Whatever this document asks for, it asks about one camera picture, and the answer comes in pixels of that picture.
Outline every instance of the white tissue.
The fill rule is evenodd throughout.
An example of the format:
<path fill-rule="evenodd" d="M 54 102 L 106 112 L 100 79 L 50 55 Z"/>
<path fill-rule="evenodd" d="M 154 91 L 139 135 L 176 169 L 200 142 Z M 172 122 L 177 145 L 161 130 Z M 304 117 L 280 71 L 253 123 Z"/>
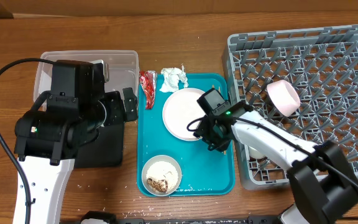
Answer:
<path fill-rule="evenodd" d="M 187 88 L 187 77 L 185 67 L 182 65 L 181 70 L 179 68 L 163 68 L 161 74 L 164 75 L 164 83 L 161 86 L 160 91 L 163 93 L 176 92 L 179 90 L 179 81 L 184 83 L 184 87 Z"/>

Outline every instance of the white plate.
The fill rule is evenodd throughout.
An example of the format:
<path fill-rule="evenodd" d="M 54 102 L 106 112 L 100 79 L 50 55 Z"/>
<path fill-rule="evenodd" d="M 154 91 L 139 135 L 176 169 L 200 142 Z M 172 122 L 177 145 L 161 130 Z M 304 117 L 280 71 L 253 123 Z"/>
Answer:
<path fill-rule="evenodd" d="M 204 94 L 203 90 L 196 88 L 184 88 L 174 92 L 165 102 L 162 109 L 162 120 L 168 131 L 178 139 L 185 141 L 197 141 L 193 131 L 187 131 L 187 125 L 197 118 L 202 118 L 205 113 L 198 105 L 198 98 Z M 199 122 L 190 126 L 197 128 Z"/>

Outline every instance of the brown food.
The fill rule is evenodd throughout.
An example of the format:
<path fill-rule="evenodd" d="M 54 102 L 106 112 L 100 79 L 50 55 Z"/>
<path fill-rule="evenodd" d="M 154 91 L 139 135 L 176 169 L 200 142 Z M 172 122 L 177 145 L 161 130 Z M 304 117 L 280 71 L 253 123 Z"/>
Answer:
<path fill-rule="evenodd" d="M 150 187 L 152 187 L 154 191 L 166 193 L 168 190 L 167 180 L 155 180 L 153 178 L 148 178 L 147 184 L 149 184 Z"/>

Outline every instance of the food residue in bowl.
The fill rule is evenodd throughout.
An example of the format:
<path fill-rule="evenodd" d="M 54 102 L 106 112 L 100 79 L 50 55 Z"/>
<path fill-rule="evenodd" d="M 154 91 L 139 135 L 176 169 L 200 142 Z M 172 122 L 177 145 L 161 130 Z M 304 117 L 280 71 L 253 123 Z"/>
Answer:
<path fill-rule="evenodd" d="M 154 192 L 167 193 L 178 183 L 178 171 L 171 163 L 158 161 L 147 170 L 146 179 Z"/>

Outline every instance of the clear plastic bin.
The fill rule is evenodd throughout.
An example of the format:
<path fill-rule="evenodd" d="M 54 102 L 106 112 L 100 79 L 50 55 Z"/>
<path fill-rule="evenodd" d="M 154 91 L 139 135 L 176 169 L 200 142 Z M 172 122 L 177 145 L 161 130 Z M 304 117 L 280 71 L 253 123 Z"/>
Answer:
<path fill-rule="evenodd" d="M 91 62 L 104 60 L 109 64 L 110 79 L 104 84 L 105 92 L 119 91 L 123 97 L 122 89 L 131 87 L 135 96 L 138 96 L 139 86 L 139 58 L 133 50 L 68 50 L 45 52 L 42 59 L 78 60 Z M 52 81 L 52 65 L 39 63 L 34 84 L 34 101 L 43 92 L 50 90 Z"/>

